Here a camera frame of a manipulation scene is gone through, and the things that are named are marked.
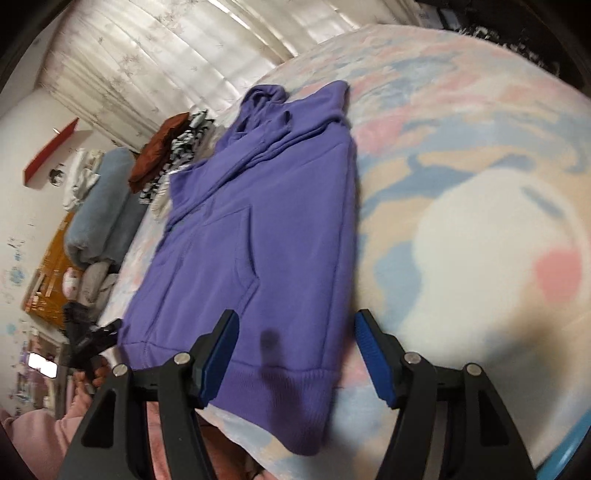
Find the red shelf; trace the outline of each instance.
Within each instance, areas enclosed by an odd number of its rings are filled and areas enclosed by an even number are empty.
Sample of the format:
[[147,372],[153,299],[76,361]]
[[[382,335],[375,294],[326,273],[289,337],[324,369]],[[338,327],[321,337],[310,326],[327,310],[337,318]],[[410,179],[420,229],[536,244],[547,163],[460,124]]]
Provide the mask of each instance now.
[[31,160],[27,168],[22,171],[22,184],[26,187],[29,180],[33,177],[35,172],[41,168],[45,161],[55,152],[62,143],[64,143],[76,129],[79,118],[76,118],[71,124],[65,127],[50,142],[43,147],[43,149]]

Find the hoodie kangaroo pocket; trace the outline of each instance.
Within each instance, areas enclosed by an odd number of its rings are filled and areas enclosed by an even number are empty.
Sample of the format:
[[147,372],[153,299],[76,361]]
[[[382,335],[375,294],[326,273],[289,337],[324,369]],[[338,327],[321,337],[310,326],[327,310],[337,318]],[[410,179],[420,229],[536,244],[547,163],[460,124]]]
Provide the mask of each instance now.
[[251,207],[245,206],[191,230],[150,342],[188,349],[211,332],[225,309],[242,314],[258,285],[250,220]]

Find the metal screw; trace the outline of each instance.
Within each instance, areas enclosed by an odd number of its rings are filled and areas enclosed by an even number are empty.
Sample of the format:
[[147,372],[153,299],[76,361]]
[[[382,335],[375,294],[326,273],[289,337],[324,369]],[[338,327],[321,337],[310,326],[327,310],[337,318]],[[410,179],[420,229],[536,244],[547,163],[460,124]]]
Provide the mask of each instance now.
[[417,352],[407,352],[404,354],[404,361],[408,364],[416,365],[421,363],[421,356]]
[[191,360],[191,355],[189,355],[187,352],[180,352],[174,356],[174,363],[177,365],[188,364],[189,360]]
[[127,365],[119,364],[113,369],[113,374],[116,377],[123,377],[127,373]]
[[466,367],[466,372],[468,372],[473,377],[477,377],[482,373],[482,368],[480,368],[476,364],[468,364],[468,366]]

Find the white towel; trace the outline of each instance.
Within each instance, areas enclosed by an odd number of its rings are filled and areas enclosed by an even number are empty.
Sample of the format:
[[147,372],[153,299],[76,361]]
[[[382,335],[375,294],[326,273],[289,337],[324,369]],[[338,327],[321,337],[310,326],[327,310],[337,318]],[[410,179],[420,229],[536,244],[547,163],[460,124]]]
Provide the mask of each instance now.
[[78,207],[90,189],[99,180],[96,173],[105,152],[102,150],[86,151],[80,148],[72,161],[66,178],[63,206],[69,212]]

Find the light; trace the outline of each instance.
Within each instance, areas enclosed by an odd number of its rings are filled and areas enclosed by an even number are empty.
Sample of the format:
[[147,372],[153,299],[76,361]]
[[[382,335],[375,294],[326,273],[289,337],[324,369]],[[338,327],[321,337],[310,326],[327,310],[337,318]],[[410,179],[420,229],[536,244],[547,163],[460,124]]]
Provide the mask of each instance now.
[[55,378],[57,376],[57,365],[37,353],[29,353],[27,365],[35,370],[39,370],[46,377]]
[[41,373],[49,378],[55,378],[57,376],[57,365],[54,362],[46,360],[41,367]]
[[34,368],[35,370],[39,370],[45,362],[46,360],[41,355],[37,355],[36,353],[30,353],[29,361],[27,363],[29,367]]

